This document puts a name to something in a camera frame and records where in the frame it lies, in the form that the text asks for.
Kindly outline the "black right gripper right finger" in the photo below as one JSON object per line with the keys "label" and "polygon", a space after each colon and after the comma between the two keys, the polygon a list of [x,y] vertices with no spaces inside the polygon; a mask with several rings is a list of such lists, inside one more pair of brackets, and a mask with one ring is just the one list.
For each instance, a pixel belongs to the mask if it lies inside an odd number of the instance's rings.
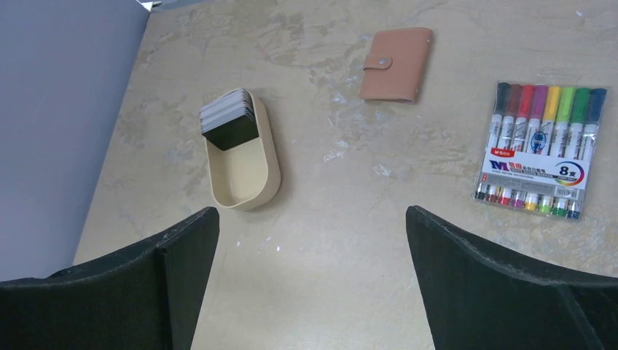
{"label": "black right gripper right finger", "polygon": [[420,206],[406,231],[437,349],[615,349],[617,279],[537,260]]}

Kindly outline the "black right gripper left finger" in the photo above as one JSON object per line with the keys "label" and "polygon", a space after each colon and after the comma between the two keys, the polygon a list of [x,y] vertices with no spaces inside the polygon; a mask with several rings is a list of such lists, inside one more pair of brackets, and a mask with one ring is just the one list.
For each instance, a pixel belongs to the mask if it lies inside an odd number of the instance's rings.
{"label": "black right gripper left finger", "polygon": [[1,283],[3,349],[190,349],[219,240],[206,207],[43,279]]}

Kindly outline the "pink leather card holder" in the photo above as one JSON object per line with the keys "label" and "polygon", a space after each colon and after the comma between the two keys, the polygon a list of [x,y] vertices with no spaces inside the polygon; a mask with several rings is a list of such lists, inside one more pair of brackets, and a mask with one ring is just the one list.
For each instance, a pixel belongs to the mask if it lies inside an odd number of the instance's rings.
{"label": "pink leather card holder", "polygon": [[364,59],[360,97],[366,101],[417,103],[433,36],[429,28],[376,33]]}

